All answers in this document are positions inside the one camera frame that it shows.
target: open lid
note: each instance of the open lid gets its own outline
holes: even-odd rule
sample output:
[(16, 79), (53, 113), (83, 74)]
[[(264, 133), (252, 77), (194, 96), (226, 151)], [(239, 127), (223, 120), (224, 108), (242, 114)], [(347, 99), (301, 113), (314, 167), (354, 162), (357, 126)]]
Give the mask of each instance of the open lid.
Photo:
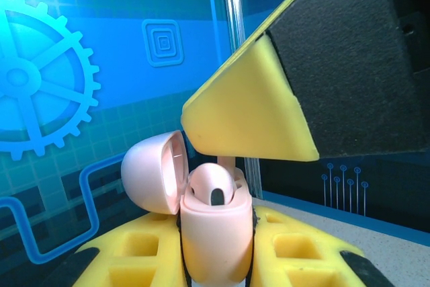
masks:
[(180, 131), (150, 137), (124, 156), (121, 176), (128, 197), (150, 212), (177, 214), (188, 181), (188, 160)]

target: vertical pole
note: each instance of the vertical pole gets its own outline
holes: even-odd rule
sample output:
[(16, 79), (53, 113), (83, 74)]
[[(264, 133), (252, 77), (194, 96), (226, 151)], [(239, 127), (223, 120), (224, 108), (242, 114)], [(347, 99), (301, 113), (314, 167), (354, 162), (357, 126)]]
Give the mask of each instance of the vertical pole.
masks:
[[(226, 0), (226, 10), (231, 49), (234, 52), (245, 41), (241, 0)], [(261, 187), (260, 162), (258, 159), (245, 158), (245, 176), (251, 195), (262, 199), (263, 189)]]

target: white surface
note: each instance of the white surface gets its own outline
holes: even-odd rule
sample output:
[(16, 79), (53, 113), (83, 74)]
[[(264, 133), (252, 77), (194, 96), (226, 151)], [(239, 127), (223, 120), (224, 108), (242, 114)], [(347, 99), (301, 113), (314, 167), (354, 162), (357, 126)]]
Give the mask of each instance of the white surface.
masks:
[(430, 287), (430, 247), (307, 213), (279, 204), (254, 199), (359, 247), (365, 256), (396, 287)]

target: earbud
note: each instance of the earbud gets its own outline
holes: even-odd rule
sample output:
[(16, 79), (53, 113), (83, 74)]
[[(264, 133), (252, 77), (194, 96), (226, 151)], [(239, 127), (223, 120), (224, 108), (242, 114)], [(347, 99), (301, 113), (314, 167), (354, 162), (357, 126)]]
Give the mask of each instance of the earbud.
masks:
[(227, 205), (233, 199), (234, 179), (215, 163), (198, 166), (189, 177), (189, 185), (194, 196), (206, 205)]

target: yellow foam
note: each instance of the yellow foam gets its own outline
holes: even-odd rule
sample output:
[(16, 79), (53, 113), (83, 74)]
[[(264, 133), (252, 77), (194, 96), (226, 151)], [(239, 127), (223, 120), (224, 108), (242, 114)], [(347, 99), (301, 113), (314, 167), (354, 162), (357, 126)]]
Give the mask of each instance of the yellow foam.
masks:
[(74, 287), (186, 287), (176, 216), (149, 213), (84, 244), (99, 254)]
[(197, 151), (291, 161), (319, 158), (273, 44), (262, 35), (292, 1), (285, 0), (184, 104), (181, 122)]
[(339, 253), (363, 255), (359, 249), (270, 208), (255, 210), (251, 287), (365, 287)]

